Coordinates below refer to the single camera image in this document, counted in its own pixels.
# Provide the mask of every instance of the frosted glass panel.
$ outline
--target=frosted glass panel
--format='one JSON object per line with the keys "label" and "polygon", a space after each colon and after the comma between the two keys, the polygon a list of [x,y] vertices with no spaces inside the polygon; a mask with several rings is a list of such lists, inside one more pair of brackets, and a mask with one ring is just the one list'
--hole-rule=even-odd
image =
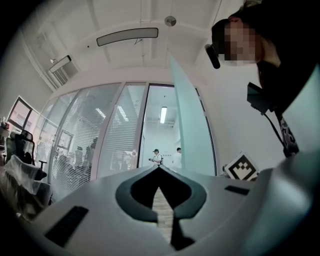
{"label": "frosted glass panel", "polygon": [[126,83],[114,106],[99,158],[97,177],[135,169],[137,123],[145,83]]}
{"label": "frosted glass panel", "polygon": [[119,86],[120,83],[90,87],[76,96],[53,152],[50,181],[55,201],[90,181],[100,129]]}
{"label": "frosted glass panel", "polygon": [[181,134],[182,170],[215,175],[215,159],[204,115],[194,85],[170,56]]}
{"label": "frosted glass panel", "polygon": [[39,161],[48,162],[43,168],[43,171],[46,173],[48,173],[50,153],[58,126],[76,93],[77,92],[72,92],[58,99],[53,98],[49,100],[34,129],[33,138],[36,144],[35,164],[40,167],[41,164]]}

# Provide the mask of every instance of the wall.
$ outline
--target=wall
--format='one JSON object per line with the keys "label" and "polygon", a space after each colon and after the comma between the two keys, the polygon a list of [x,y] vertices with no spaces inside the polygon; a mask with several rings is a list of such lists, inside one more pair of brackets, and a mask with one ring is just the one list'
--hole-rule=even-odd
{"label": "wall", "polygon": [[[269,121],[247,102],[248,83],[260,86],[257,66],[227,66],[222,63],[220,69],[214,69],[206,59],[203,69],[211,94],[219,96],[218,104],[228,136],[230,155],[222,164],[245,151],[260,170],[276,166],[285,158],[282,145]],[[267,112],[267,115],[280,134],[275,114]]]}
{"label": "wall", "polygon": [[18,96],[41,112],[51,94],[26,56],[20,39],[14,38],[0,65],[0,116],[8,117]]}
{"label": "wall", "polygon": [[160,155],[164,158],[163,164],[172,165],[172,156],[176,153],[177,147],[175,141],[176,133],[172,127],[159,125],[156,123],[144,123],[144,151],[142,166],[152,166],[153,163],[148,159],[155,154],[153,151],[159,149]]}

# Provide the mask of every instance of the person wearing cap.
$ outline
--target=person wearing cap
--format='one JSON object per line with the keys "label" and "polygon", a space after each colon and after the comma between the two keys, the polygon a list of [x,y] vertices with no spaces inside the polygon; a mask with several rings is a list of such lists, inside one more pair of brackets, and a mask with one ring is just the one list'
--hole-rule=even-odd
{"label": "person wearing cap", "polygon": [[[220,61],[232,66],[256,64],[262,90],[275,106],[286,157],[298,153],[299,148],[282,114],[309,79],[319,58],[318,40],[314,39],[317,22],[312,20],[317,15],[309,10],[309,4],[245,0],[236,13],[211,29],[211,46]],[[299,21],[290,23],[291,14],[299,15]]]}
{"label": "person wearing cap", "polygon": [[154,151],[154,157],[153,158],[149,158],[149,161],[153,162],[154,165],[161,165],[161,161],[162,161],[162,156],[159,154],[159,150],[155,149]]}

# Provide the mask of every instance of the ceiling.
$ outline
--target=ceiling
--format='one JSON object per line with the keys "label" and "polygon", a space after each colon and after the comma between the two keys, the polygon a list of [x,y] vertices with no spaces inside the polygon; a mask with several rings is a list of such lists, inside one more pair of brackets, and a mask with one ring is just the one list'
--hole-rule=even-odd
{"label": "ceiling", "polygon": [[[52,0],[40,6],[22,28],[44,70],[70,55],[76,72],[111,68],[169,66],[168,50],[195,64],[210,37],[220,0]],[[165,25],[172,15],[177,23]],[[156,27],[158,38],[114,42],[98,37],[133,28]]]}
{"label": "ceiling", "polygon": [[175,88],[151,85],[146,102],[144,121],[160,124],[162,107],[167,107],[163,125],[173,126],[178,117]]}

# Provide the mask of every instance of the window blind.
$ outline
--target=window blind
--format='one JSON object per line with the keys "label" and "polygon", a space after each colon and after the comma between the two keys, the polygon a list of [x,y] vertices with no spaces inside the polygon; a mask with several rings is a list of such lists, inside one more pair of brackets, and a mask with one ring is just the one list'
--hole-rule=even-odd
{"label": "window blind", "polygon": [[[49,163],[58,125],[76,93],[77,92],[72,92],[60,98],[53,98],[49,100],[44,107],[33,133],[33,139],[36,143],[35,164],[37,166],[41,166],[39,161]],[[43,168],[43,171],[46,173],[49,171],[48,163],[45,164]]]}
{"label": "window blind", "polygon": [[120,83],[85,88],[73,102],[53,149],[51,184],[58,201],[90,181],[97,139]]}
{"label": "window blind", "polygon": [[102,143],[98,178],[136,168],[133,152],[145,83],[126,83]]}

